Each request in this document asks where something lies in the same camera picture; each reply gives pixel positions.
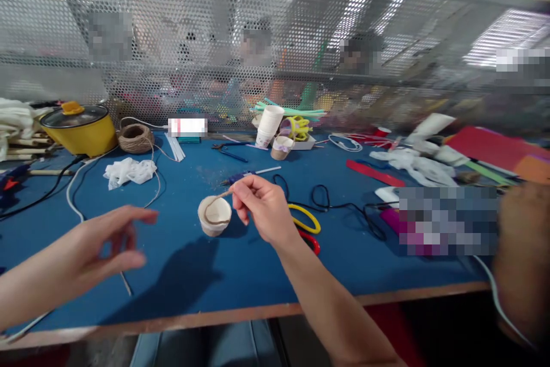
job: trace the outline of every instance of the lid handle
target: lid handle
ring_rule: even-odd
[[[81,106],[77,101],[69,101],[61,104],[63,108],[63,115],[76,115],[81,112],[84,112],[84,107]]]

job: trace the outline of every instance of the twine ball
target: twine ball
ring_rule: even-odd
[[[141,124],[126,125],[119,133],[119,145],[129,153],[145,153],[152,149],[155,136],[149,128]]]

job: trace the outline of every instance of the red cup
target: red cup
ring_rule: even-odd
[[[374,132],[374,136],[379,136],[379,137],[385,137],[387,136],[389,133],[391,132],[390,129],[387,129],[387,128],[382,128],[382,127],[377,127],[376,128],[376,131]]]

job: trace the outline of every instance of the pot lid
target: pot lid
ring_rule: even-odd
[[[80,105],[76,101],[66,102],[61,109],[44,116],[40,123],[47,128],[80,127],[99,121],[109,113],[100,105]]]

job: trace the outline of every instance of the metal mesh wall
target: metal mesh wall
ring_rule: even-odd
[[[440,111],[539,131],[546,91],[499,91],[496,50],[548,46],[547,12],[529,0],[0,0],[0,92],[105,101],[160,125],[203,112],[212,131],[252,128],[265,97],[326,109],[332,130]]]

